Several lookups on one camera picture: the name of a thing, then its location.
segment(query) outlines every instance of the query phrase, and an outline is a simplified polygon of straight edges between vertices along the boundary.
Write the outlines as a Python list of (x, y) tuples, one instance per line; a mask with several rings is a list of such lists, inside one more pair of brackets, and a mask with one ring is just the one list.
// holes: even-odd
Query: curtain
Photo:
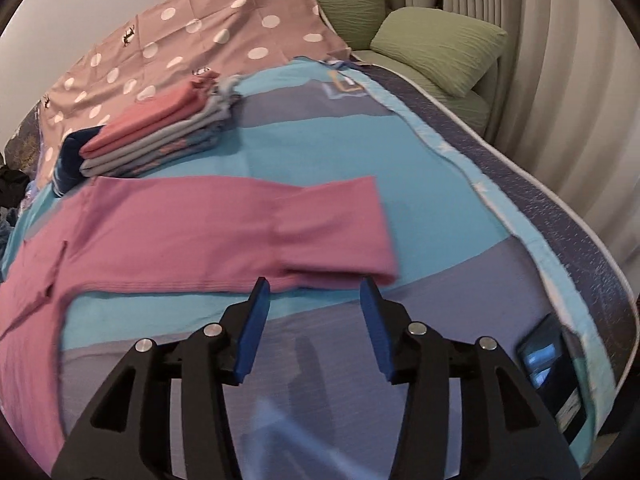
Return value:
[(640, 293), (640, 48), (610, 0), (523, 0), (492, 141), (574, 209)]

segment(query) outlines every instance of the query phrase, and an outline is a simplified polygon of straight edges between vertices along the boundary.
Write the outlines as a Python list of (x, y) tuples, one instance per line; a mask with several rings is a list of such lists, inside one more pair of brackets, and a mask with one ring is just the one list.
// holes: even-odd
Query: metal screw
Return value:
[(148, 352), (151, 350), (151, 347), (154, 345), (154, 342), (151, 339), (141, 339), (136, 343), (136, 350), (138, 352)]
[(427, 333), (427, 326), (420, 321), (414, 321), (409, 323), (407, 330), (409, 331), (409, 334), (412, 335), (425, 335)]
[(222, 334), (222, 325), (218, 323), (211, 323), (204, 327), (204, 335), (207, 337), (215, 337)]
[(483, 350), (495, 350), (498, 348), (498, 343), (493, 337), (484, 336), (480, 338), (480, 348)]

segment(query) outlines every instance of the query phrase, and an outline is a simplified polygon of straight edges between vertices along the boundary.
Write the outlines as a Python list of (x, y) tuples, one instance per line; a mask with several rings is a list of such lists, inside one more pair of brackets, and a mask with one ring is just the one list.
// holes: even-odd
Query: dark clothing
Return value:
[(11, 209), (18, 207), (29, 185), (29, 176), (20, 170), (0, 168), (0, 207)]
[(80, 173), (80, 165), (84, 162), (84, 158), (80, 155), (80, 148), (99, 134), (101, 129), (102, 126), (94, 126), (66, 136), (53, 171), (53, 192), (56, 195), (63, 196), (86, 180), (86, 177)]
[(4, 217), (11, 227), (15, 227), (18, 222), (18, 210), (14, 207), (7, 211), (6, 216)]

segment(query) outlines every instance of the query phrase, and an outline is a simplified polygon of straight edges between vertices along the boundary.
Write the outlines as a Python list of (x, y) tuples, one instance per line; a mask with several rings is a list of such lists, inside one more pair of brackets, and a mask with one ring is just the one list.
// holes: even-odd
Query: blue gripper pad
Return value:
[(384, 374), (387, 381), (391, 381), (395, 368), (393, 365), (394, 345), (385, 321), (379, 309), (379, 304), (384, 301), (375, 282), (366, 278), (360, 283), (360, 307), (364, 314), (364, 321), (369, 330), (369, 338), (373, 345), (373, 352), (378, 361), (378, 368)]
[(238, 383), (242, 383), (254, 366), (255, 354), (269, 314), (270, 291), (267, 280), (258, 280), (249, 297), (248, 303), (252, 304), (252, 308), (238, 338), (238, 356), (234, 367)]

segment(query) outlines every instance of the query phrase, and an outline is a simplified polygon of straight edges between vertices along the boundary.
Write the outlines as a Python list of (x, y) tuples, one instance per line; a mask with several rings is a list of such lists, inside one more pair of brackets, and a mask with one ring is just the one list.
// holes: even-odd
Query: stack of folded clothes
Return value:
[(71, 133), (54, 169), (54, 192), (62, 196), (91, 176), (137, 177), (214, 147), (240, 99), (234, 93), (238, 76), (216, 77), (193, 76), (136, 102), (106, 126)]

